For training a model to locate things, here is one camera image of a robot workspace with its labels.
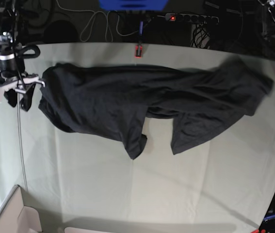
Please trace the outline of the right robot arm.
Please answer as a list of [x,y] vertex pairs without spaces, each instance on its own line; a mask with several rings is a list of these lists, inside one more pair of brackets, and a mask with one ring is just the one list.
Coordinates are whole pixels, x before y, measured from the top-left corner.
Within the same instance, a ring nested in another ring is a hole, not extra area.
[[5,98],[12,107],[27,112],[37,84],[45,86],[37,74],[25,70],[25,60],[37,58],[37,45],[22,45],[28,35],[25,19],[32,12],[23,7],[22,0],[0,0],[0,102]]

